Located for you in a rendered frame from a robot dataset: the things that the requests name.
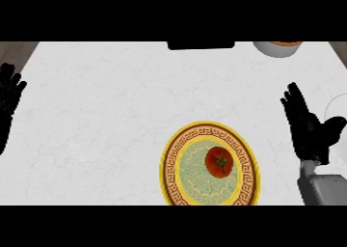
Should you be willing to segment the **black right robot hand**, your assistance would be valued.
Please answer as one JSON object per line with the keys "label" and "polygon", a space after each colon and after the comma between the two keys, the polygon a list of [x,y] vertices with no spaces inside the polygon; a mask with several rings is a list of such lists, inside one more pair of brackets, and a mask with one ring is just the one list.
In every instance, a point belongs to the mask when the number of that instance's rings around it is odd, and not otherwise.
{"label": "black right robot hand", "polygon": [[323,123],[310,112],[297,84],[291,82],[280,102],[289,123],[289,133],[295,156],[301,161],[316,161],[328,165],[329,147],[338,142],[347,120],[331,117]]}

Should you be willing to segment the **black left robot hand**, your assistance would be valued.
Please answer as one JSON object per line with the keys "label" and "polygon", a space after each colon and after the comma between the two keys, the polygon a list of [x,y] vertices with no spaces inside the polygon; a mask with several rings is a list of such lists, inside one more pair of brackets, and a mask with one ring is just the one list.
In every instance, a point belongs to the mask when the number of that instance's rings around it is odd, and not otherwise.
{"label": "black left robot hand", "polygon": [[0,66],[0,155],[7,145],[13,115],[25,86],[26,82],[20,80],[16,67],[4,63]]}

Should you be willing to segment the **red tomato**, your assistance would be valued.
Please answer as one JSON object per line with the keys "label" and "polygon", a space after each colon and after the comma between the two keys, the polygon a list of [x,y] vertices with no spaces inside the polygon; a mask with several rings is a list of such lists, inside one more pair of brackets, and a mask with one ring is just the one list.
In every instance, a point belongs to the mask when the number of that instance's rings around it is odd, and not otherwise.
{"label": "red tomato", "polygon": [[215,178],[226,178],[233,169],[233,157],[223,147],[212,147],[205,156],[207,170]]}

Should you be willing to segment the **yellow patterned plate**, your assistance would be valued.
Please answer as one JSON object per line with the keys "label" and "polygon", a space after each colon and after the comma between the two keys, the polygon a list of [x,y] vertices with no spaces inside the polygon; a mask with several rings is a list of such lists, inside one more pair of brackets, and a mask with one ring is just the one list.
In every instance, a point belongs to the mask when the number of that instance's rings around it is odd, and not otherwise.
{"label": "yellow patterned plate", "polygon": [[251,147],[221,123],[195,122],[170,139],[159,181],[173,206],[252,206],[260,174]]}

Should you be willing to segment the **white bowl with orange content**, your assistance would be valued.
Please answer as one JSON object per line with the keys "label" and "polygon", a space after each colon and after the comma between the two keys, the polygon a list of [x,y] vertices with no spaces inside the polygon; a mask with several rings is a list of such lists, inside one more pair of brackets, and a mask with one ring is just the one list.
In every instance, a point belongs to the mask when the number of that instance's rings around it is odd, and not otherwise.
{"label": "white bowl with orange content", "polygon": [[269,57],[286,58],[295,53],[301,45],[301,41],[255,41],[252,45]]}

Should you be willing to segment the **black appliance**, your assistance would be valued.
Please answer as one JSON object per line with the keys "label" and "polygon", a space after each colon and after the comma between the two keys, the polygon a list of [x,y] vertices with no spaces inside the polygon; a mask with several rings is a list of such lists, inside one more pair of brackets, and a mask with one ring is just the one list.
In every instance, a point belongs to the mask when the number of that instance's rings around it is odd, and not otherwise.
{"label": "black appliance", "polygon": [[230,42],[181,42],[170,41],[168,49],[170,50],[202,50],[202,49],[226,49],[232,48],[235,43]]}

